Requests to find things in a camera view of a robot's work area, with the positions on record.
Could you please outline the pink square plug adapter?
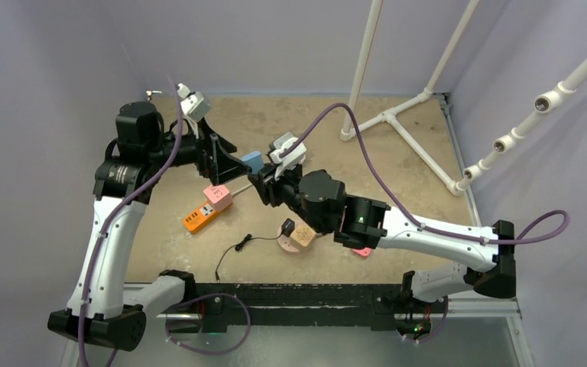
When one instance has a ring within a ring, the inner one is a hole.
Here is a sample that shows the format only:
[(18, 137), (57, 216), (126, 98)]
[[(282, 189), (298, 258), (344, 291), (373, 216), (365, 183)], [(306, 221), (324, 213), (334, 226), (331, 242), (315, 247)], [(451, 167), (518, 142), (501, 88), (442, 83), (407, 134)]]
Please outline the pink square plug adapter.
[(363, 249), (352, 249), (352, 253), (363, 257), (363, 258), (367, 258), (372, 252), (371, 248), (363, 248)]

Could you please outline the light blue small block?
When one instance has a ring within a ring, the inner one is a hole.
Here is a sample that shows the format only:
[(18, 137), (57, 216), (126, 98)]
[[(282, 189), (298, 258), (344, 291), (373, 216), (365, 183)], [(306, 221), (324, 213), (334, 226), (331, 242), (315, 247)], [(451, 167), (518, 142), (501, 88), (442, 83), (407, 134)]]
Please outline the light blue small block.
[(264, 167), (264, 159), (260, 151), (252, 151), (240, 158), (247, 169), (247, 174), (256, 174)]

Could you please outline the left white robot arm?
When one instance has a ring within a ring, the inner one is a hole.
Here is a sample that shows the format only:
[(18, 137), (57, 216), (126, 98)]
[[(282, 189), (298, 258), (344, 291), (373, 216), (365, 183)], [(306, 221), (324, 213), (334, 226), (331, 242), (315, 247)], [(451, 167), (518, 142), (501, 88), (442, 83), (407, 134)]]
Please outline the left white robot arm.
[(83, 268), (67, 305), (50, 314), (50, 331), (77, 343), (79, 351), (101, 346), (132, 351), (141, 342), (148, 319), (169, 307), (191, 311), (197, 302), (194, 276), (166, 270), (133, 298), (124, 295), (136, 232), (152, 190), (171, 167), (193, 164), (211, 184), (248, 173), (234, 157), (235, 146), (205, 120), (207, 102), (188, 98), (170, 126), (150, 102), (122, 106), (115, 120), (117, 136), (95, 173), (94, 217)]

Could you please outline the pink round power socket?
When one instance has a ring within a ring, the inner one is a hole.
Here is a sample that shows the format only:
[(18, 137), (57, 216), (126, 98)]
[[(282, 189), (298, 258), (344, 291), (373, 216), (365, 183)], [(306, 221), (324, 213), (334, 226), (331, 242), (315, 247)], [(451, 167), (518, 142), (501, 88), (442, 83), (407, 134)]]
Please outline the pink round power socket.
[(301, 254), (303, 254), (304, 252), (307, 252), (308, 250), (310, 250), (310, 249), (311, 249), (311, 245), (312, 245), (312, 243), (311, 243), (311, 244), (310, 244), (310, 246), (309, 246), (307, 249), (304, 249), (303, 251), (301, 251), (301, 250), (299, 250), (299, 249), (297, 249), (297, 248), (294, 248), (294, 247), (293, 247), (293, 246), (290, 244), (290, 237), (284, 237), (284, 236), (280, 236), (280, 237), (277, 239), (277, 243), (278, 243), (278, 245), (280, 246), (280, 248), (281, 248), (281, 249), (282, 249), (282, 250), (283, 250), (285, 253), (287, 253), (287, 254), (290, 254), (290, 255), (301, 255)]

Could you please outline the pink cube socket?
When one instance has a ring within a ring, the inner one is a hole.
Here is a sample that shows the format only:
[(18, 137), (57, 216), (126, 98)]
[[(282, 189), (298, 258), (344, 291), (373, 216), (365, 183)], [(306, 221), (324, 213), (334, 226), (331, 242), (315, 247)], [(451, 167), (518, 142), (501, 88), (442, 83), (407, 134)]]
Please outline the pink cube socket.
[(226, 185), (210, 185), (203, 190), (206, 202), (217, 212), (222, 212), (233, 203), (231, 191)]

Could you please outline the black power adapter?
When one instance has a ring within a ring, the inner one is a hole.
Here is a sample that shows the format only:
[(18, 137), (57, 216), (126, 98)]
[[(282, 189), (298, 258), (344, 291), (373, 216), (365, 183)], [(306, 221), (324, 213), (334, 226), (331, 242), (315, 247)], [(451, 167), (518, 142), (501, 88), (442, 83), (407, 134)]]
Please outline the black power adapter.
[(290, 235), (294, 232), (296, 228), (296, 223), (294, 220), (287, 218), (281, 225), (280, 236), (290, 237)]

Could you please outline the orange power strip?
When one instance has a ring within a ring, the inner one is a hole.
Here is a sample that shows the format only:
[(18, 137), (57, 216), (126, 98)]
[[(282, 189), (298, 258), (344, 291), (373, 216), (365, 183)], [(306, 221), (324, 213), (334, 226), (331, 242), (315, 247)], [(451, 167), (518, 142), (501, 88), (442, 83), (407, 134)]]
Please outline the orange power strip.
[(182, 223), (190, 234), (195, 235), (208, 226), (230, 206), (231, 205), (225, 206), (221, 209), (216, 209), (210, 202), (205, 202), (197, 209), (192, 211), (191, 214), (186, 216)]

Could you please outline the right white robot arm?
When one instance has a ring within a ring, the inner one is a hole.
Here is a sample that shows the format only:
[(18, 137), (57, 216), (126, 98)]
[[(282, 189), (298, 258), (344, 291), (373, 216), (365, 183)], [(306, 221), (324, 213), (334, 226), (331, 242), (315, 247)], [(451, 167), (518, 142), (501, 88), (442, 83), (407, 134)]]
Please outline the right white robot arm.
[(315, 232), (332, 235), (351, 249), (402, 249), (449, 260), (432, 271), (409, 271), (398, 291), (409, 311), (463, 291), (497, 299), (516, 295), (513, 226), (461, 226), (420, 217), (412, 220), (386, 202), (346, 193), (345, 184), (325, 170), (305, 174), (301, 166), (276, 175), (273, 164), (248, 179), (266, 206), (286, 205)]

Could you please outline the beige cube power socket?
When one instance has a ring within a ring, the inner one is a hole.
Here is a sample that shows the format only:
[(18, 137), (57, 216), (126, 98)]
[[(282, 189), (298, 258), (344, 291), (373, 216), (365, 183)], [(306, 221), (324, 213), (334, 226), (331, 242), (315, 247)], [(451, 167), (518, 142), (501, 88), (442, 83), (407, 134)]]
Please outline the beige cube power socket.
[(307, 249), (316, 238), (316, 232), (306, 224), (299, 224), (290, 234), (290, 244), (301, 251)]

